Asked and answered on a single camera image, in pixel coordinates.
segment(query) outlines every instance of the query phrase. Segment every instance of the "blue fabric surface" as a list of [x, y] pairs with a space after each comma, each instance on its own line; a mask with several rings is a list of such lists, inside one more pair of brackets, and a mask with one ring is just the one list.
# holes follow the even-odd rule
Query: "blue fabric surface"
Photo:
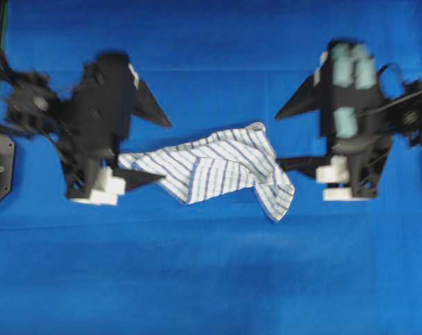
[[[83, 62], [126, 50], [174, 124], [134, 119], [128, 150], [261, 121], [293, 156], [324, 152], [317, 113], [273, 116], [338, 36], [422, 77], [422, 1], [410, 0], [10, 0], [6, 51], [68, 96]], [[391, 75], [385, 90], [399, 93]], [[118, 207], [75, 204], [51, 145], [16, 142], [0, 335], [422, 334], [422, 149], [399, 137], [378, 199], [322, 202], [323, 186], [291, 173], [279, 224], [250, 189], [187, 207], [156, 185]]]

